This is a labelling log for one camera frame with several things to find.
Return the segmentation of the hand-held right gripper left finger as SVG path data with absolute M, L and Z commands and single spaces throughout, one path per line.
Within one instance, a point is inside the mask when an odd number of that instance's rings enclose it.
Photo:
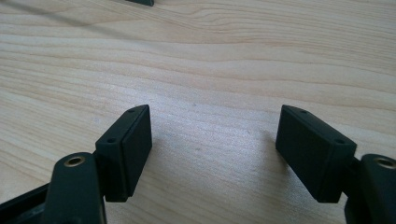
M 148 105 L 127 109 L 96 141 L 101 190 L 107 202 L 132 197 L 152 148 Z

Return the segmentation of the small black object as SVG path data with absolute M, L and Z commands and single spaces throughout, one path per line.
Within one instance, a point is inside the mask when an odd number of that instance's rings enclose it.
M 125 0 L 125 1 L 137 3 L 137 4 L 148 6 L 148 7 L 154 6 L 154 0 Z

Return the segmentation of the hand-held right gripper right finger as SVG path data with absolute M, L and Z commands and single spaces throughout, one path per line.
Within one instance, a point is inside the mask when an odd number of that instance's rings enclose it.
M 357 144 L 312 113 L 283 105 L 276 150 L 320 203 L 336 203 Z

